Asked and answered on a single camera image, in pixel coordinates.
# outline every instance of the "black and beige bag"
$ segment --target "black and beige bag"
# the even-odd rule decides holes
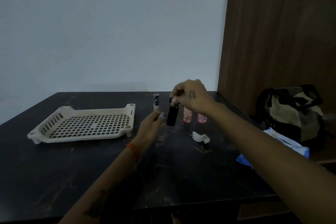
[[[291,88],[264,90],[257,99],[256,114],[251,118],[266,122],[278,133],[303,146],[319,148],[325,142],[325,124],[321,109],[323,102],[311,84]]]

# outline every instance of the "basket grid bottom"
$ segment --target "basket grid bottom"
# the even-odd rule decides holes
[[[128,115],[74,116],[64,120],[49,138],[117,134],[129,120]]]

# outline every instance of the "red bracelet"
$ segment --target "red bracelet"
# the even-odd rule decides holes
[[[135,154],[135,158],[136,158],[135,162],[138,162],[138,160],[140,159],[140,151],[139,151],[138,147],[137,147],[135,144],[132,144],[132,143],[128,143],[128,144],[124,147],[124,149],[125,149],[126,147],[129,147],[129,148],[131,148],[131,149],[133,150],[133,152],[134,152],[134,154]]]

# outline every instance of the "white plastic basket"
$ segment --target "white plastic basket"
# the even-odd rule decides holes
[[[135,104],[125,108],[74,110],[62,106],[27,137],[35,144],[132,136]]]

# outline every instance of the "black perfume bottle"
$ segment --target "black perfume bottle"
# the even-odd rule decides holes
[[[167,126],[175,126],[177,113],[179,112],[179,105],[176,104],[176,106],[174,106],[171,100],[172,99],[169,98],[169,112],[167,117]]]

